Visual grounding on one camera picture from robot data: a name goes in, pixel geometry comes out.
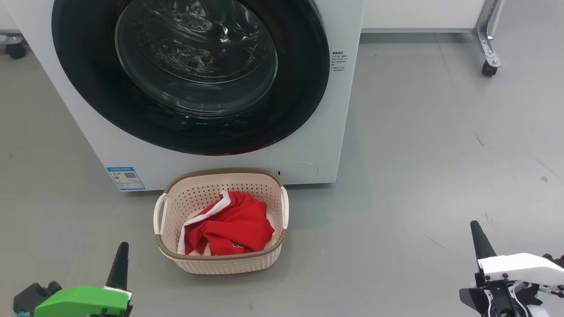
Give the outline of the cream perforated laundry basket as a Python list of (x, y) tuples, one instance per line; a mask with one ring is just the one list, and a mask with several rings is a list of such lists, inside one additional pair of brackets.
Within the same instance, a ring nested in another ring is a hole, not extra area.
[[(219, 200), (222, 191), (246, 192), (265, 202), (267, 217), (274, 228), (272, 239), (263, 251), (246, 254), (178, 254), (184, 223)], [(153, 229), (160, 251), (188, 273), (204, 275), (247, 273), (271, 267), (281, 253), (288, 221), (289, 198), (282, 181), (269, 171), (244, 168), (183, 174), (164, 189), (153, 213)]]

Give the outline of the black caster wheel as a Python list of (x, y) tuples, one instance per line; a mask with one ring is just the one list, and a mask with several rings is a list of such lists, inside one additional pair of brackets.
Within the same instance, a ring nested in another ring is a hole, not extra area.
[(3, 47), (4, 53), (10, 58), (21, 59), (26, 56), (23, 43), (24, 38), (20, 34), (0, 34), (0, 47)]

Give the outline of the round washer filter cover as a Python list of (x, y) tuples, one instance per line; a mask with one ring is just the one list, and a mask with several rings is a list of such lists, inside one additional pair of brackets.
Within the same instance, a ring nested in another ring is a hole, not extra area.
[(278, 168), (278, 176), (286, 183), (308, 183), (318, 176), (318, 168), (307, 161), (291, 161)]

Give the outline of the blue energy label sticker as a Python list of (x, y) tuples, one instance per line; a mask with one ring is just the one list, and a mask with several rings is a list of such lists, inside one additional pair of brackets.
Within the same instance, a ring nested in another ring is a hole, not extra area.
[(121, 192), (146, 190), (141, 179), (133, 167), (106, 168)]

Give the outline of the white front-load washing machine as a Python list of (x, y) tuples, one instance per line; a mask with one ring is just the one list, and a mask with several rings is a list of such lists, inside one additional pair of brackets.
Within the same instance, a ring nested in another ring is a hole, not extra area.
[(269, 171), (291, 161), (307, 161), (318, 168), (308, 183), (337, 180), (349, 110), (354, 68), (361, 33), (364, 0), (311, 0), (326, 32), (330, 55), (346, 52), (344, 72), (331, 72), (322, 100), (312, 116), (295, 132), (270, 146), (228, 156), (176, 152), (136, 138), (109, 122), (79, 95), (54, 48), (52, 10), (55, 0), (4, 0), (24, 38), (54, 84), (97, 157), (106, 168), (133, 167), (145, 191), (162, 191), (173, 179), (197, 171), (247, 168)]

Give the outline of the metal cart leg with caster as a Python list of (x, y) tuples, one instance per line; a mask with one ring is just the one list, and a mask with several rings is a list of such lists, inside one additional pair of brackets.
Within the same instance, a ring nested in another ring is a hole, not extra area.
[(496, 54), (491, 41), (494, 39), (497, 21), (504, 4), (505, 0), (485, 0), (472, 31), (472, 36), (485, 58), (482, 66), (482, 75), (485, 77), (494, 76), (501, 66), (500, 58)]

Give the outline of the small printed text label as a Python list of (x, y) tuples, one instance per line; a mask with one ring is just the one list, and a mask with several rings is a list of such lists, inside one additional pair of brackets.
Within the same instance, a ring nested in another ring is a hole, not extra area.
[(332, 52), (330, 55), (330, 71), (344, 72), (347, 68), (346, 52)]

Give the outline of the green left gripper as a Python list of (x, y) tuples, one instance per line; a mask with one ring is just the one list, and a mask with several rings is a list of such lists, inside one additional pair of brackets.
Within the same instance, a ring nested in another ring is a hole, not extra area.
[(83, 285), (57, 291), (35, 308), (34, 317), (130, 317), (128, 268), (129, 243), (122, 242), (105, 287)]

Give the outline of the red and white garment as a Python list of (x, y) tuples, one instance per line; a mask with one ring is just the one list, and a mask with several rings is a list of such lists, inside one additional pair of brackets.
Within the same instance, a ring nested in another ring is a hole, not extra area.
[(181, 226), (177, 254), (226, 256), (265, 249), (275, 232), (266, 203), (249, 193), (219, 196)]

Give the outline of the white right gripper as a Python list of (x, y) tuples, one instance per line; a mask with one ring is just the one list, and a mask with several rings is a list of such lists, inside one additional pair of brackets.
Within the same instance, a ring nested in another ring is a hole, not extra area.
[(471, 221), (471, 234), (478, 267), (491, 281), (523, 281), (532, 284), (564, 285), (564, 268), (550, 259), (520, 253), (497, 256), (478, 221)]

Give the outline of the round black glass washer door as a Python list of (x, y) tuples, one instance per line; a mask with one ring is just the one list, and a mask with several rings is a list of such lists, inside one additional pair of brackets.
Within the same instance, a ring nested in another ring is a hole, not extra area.
[(55, 0), (54, 48), (80, 96), (155, 146), (228, 156), (299, 129), (330, 49), (311, 0)]

